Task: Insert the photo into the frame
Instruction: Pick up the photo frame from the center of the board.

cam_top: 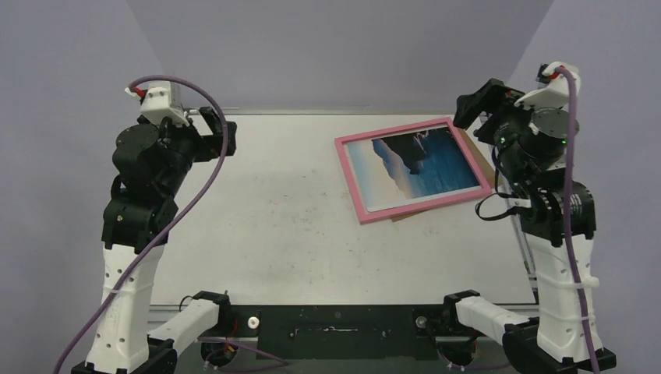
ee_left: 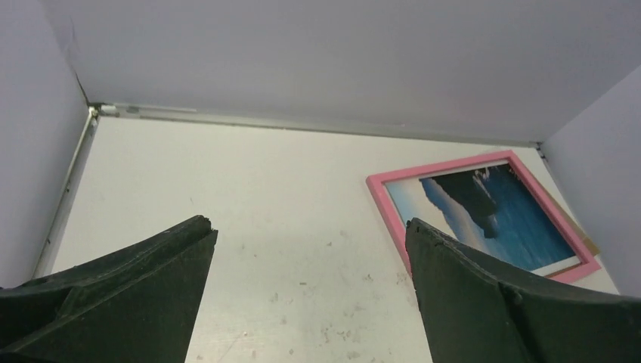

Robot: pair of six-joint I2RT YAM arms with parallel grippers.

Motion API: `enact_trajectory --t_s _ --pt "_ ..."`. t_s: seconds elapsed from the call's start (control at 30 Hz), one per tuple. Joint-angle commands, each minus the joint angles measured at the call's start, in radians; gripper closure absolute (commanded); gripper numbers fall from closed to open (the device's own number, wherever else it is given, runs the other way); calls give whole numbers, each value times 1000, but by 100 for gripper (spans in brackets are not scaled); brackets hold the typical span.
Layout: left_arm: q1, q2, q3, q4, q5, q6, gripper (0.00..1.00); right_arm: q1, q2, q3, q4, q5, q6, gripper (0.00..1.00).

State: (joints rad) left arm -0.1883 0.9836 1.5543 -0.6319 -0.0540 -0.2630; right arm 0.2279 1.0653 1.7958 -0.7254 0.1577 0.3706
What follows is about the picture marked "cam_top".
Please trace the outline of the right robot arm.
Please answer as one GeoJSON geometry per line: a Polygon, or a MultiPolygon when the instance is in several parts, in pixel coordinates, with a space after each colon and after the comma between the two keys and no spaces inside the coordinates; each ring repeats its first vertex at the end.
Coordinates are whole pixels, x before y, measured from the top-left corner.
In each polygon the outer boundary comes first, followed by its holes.
{"type": "Polygon", "coordinates": [[[475,137],[492,148],[497,174],[510,188],[505,216],[518,219],[533,257],[538,316],[508,311],[468,290],[444,298],[442,327],[493,339],[520,373],[613,369],[617,357],[598,335],[592,304],[599,286],[591,273],[595,202],[565,161],[578,131],[565,81],[546,79],[541,90],[523,93],[490,79],[458,97],[454,123],[467,129],[480,115],[486,120],[475,137]]]}

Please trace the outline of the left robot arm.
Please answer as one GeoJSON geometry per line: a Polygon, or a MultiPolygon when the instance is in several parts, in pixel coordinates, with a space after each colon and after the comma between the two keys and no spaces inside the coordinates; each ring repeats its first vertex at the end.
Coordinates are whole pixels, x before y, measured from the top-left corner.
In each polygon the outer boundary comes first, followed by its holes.
{"type": "Polygon", "coordinates": [[[147,330],[158,264],[170,231],[208,192],[213,170],[201,190],[179,208],[175,198],[192,166],[213,161],[220,167],[236,149],[237,126],[213,107],[198,110],[210,133],[190,118],[147,114],[123,130],[112,156],[117,175],[103,213],[102,302],[83,325],[94,340],[74,373],[170,373],[177,337],[154,337],[147,330]]]}

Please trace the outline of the pink wooden photo frame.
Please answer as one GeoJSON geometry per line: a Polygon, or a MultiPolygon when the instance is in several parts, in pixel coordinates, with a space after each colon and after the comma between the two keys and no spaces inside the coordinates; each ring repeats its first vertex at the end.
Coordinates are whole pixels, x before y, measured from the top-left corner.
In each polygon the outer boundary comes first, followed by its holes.
{"type": "Polygon", "coordinates": [[[341,136],[334,145],[360,224],[481,199],[492,191],[450,118],[341,136]]]}

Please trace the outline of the sea landscape photo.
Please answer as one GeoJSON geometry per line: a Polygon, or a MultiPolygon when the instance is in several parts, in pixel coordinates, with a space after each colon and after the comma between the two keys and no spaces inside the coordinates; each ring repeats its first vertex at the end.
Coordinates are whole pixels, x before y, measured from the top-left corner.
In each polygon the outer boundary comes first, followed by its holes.
{"type": "Polygon", "coordinates": [[[448,125],[344,143],[360,202],[377,213],[481,191],[482,183],[448,125]]]}

